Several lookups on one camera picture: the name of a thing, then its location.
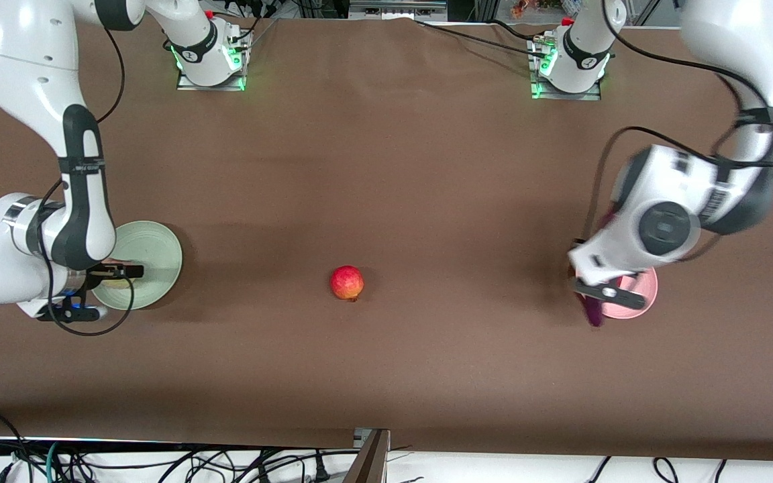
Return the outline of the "red apple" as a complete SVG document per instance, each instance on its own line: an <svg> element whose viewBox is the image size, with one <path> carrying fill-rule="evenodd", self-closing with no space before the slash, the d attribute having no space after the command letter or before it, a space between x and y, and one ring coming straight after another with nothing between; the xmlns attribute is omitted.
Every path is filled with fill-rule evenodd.
<svg viewBox="0 0 773 483"><path fill-rule="evenodd" d="M364 288L363 275L355 266L340 266L331 273L330 288L338 299L356 302Z"/></svg>

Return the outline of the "pink round plate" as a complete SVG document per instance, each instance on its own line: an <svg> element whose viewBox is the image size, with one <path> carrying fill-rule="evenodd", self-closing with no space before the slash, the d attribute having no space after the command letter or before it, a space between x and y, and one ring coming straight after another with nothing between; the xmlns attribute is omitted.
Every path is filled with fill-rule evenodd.
<svg viewBox="0 0 773 483"><path fill-rule="evenodd" d="M656 302L658 293L658 277L656 269L650 268L647 271L627 275L610 280L611 284L620 291L632 292L638 294L642 299L642 306L640 308L631 308L623 305L617 305L612 302L601 302L598 299L592 299L595 302L599 302L597 313L599 320L604 321L607 319L613 320L632 320L643 315L652 307Z"/></svg>

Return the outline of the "light green round plate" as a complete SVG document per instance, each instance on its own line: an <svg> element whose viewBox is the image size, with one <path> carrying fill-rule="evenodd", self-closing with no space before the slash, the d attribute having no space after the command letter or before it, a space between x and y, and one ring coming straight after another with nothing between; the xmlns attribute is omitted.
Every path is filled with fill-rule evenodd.
<svg viewBox="0 0 773 483"><path fill-rule="evenodd" d="M167 226L150 221L120 225L116 243L104 267L95 273L104 278L129 278L128 290L90 290L98 302L111 309L138 310L157 303L174 287L183 267L183 251Z"/></svg>

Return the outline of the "brown table cover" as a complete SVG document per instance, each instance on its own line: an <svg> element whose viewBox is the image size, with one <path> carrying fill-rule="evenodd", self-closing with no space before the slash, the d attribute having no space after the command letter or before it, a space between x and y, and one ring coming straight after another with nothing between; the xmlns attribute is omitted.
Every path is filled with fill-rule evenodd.
<svg viewBox="0 0 773 483"><path fill-rule="evenodd" d="M634 320L589 327L568 288L607 138L709 151L734 116L714 74L619 49L600 101L534 100L517 53L283 19L245 91L181 92L162 41L117 35L100 128L114 221L173 229L181 277L101 337L0 305L24 436L773 459L773 209L659 269Z"/></svg>

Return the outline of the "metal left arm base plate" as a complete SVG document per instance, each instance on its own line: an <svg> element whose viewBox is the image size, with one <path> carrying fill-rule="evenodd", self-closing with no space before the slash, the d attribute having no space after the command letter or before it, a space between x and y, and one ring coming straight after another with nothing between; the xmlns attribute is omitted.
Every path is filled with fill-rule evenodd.
<svg viewBox="0 0 773 483"><path fill-rule="evenodd" d="M529 68L531 94L534 99L599 101L601 79L609 52L587 56L580 52L578 58L569 52L559 52L560 42L553 30L527 41L531 53Z"/></svg>

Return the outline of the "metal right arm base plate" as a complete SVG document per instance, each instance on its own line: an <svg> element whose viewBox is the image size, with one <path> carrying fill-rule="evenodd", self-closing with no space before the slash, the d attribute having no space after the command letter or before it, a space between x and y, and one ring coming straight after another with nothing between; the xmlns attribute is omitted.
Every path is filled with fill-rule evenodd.
<svg viewBox="0 0 773 483"><path fill-rule="evenodd" d="M213 86L201 86L191 82L191 80L185 76L185 74L179 72L176 89L178 91L223 91L223 92L236 92L245 91L246 89L246 73L243 71L235 72L223 83Z"/></svg>

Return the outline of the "brown post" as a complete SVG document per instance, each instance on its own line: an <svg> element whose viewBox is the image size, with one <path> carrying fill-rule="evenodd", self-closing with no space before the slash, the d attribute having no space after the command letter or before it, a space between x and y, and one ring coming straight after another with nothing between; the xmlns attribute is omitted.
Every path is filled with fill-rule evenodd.
<svg viewBox="0 0 773 483"><path fill-rule="evenodd" d="M342 483L387 483L387 456L391 450L391 432L376 428L365 446L359 449Z"/></svg>

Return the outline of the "aluminium frame equipment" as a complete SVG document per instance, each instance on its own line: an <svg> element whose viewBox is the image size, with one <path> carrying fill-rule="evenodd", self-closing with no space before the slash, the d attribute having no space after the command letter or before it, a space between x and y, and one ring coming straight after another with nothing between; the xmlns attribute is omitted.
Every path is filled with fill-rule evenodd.
<svg viewBox="0 0 773 483"><path fill-rule="evenodd" d="M348 0L349 19L448 21L447 0Z"/></svg>

